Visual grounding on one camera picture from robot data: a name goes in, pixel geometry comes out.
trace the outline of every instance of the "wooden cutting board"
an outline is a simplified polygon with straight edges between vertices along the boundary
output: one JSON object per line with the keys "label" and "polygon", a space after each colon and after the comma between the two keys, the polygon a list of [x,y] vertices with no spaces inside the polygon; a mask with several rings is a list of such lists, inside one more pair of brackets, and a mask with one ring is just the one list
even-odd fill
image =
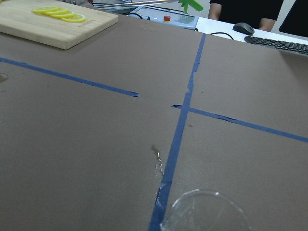
{"label": "wooden cutting board", "polygon": [[[33,13],[38,7],[66,7],[84,15],[81,23]],[[118,16],[94,9],[76,6],[56,0],[5,0],[0,1],[0,32],[44,43],[61,49],[69,49],[112,26]]]}

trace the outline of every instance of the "blue tape line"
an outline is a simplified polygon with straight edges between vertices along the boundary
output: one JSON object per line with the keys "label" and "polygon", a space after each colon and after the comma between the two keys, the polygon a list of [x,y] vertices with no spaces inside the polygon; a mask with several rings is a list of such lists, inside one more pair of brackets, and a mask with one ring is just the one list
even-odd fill
{"label": "blue tape line", "polygon": [[[173,107],[176,107],[176,108],[179,108],[179,109],[182,108],[181,105],[173,105]],[[229,118],[229,117],[226,117],[226,116],[223,116],[223,115],[218,115],[218,114],[202,111],[202,110],[195,109],[195,108],[189,108],[188,110],[190,112],[197,113],[197,114],[204,115],[204,116],[208,116],[208,117],[211,117],[211,118],[222,119],[222,120],[228,121],[230,123],[238,124],[238,125],[241,125],[241,126],[261,130],[261,131],[272,133],[272,134],[279,135],[279,136],[284,136],[284,137],[294,139],[294,140],[298,140],[298,141],[308,142],[307,137],[294,135],[294,134],[291,134],[291,133],[288,133],[288,132],[284,132],[284,131],[260,126],[260,125],[257,125],[257,124],[248,123],[248,122],[245,122],[245,121],[242,121],[242,120]]]}
{"label": "blue tape line", "polygon": [[5,58],[1,58],[1,57],[0,57],[0,62],[13,64],[13,65],[24,67],[24,68],[27,68],[27,69],[39,71],[39,72],[42,72],[42,73],[45,73],[45,74],[49,74],[49,75],[57,76],[57,77],[60,77],[60,78],[65,78],[65,79],[68,79],[68,80],[71,80],[71,81],[84,83],[84,84],[91,85],[91,86],[94,86],[94,87],[102,88],[102,89],[105,89],[105,90],[110,90],[110,91],[114,91],[114,92],[117,92],[117,93],[133,96],[133,97],[138,97],[138,93],[135,93],[135,92],[132,92],[132,91],[127,91],[127,90],[107,86],[107,85],[102,84],[102,83],[96,83],[96,82],[89,81],[89,80],[86,80],[86,79],[77,78],[77,77],[74,77],[74,76],[69,76],[69,75],[66,75],[66,74],[59,73],[59,72],[40,68],[40,67],[37,67],[37,66],[32,66],[32,65],[29,65],[29,64],[26,64],[26,63],[20,63],[20,62],[14,61],[14,60],[5,59]]}
{"label": "blue tape line", "polygon": [[188,83],[189,91],[185,94],[185,98],[184,98],[182,110],[179,116],[177,128],[176,128],[173,141],[172,141],[172,145],[169,151],[169,156],[168,156],[168,160],[166,163],[163,179],[160,183],[159,190],[157,192],[155,206],[154,206],[154,210],[152,213],[150,226],[148,229],[149,231],[159,231],[160,223],[162,223],[164,216],[165,216],[166,207],[168,203],[168,197],[169,197],[172,180],[173,180],[173,175],[174,175],[177,159],[179,156],[182,135],[183,135],[183,131],[185,128],[188,109],[190,107],[191,98],[193,94],[193,76],[194,76],[194,73],[198,70],[198,66],[200,64],[200,58],[201,58],[203,46],[205,43],[205,37],[206,35],[203,34],[200,44],[199,44],[199,49],[198,49],[198,52],[197,52],[197,55],[194,61],[194,65],[193,65],[191,76],[190,76],[189,83]]}

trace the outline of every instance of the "black mouse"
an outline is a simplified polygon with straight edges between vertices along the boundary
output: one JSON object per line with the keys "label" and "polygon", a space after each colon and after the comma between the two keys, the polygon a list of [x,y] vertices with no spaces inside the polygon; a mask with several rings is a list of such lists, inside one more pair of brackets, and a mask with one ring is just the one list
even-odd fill
{"label": "black mouse", "polygon": [[246,35],[253,35],[255,30],[247,23],[237,23],[233,26],[233,30]]}

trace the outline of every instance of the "person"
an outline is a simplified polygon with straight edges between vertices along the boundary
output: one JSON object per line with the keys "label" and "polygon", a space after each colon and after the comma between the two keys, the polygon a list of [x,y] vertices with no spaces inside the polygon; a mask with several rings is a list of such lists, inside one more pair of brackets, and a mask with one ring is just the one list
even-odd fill
{"label": "person", "polygon": [[209,19],[271,31],[283,0],[211,0]]}

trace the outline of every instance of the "keyboard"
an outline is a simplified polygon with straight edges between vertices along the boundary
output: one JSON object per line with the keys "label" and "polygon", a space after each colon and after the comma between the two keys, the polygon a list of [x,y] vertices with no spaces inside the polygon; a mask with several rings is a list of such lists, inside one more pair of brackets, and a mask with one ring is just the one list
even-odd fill
{"label": "keyboard", "polygon": [[251,44],[308,55],[308,45],[305,44],[277,41],[273,39],[258,38],[252,36],[246,36],[244,40]]}

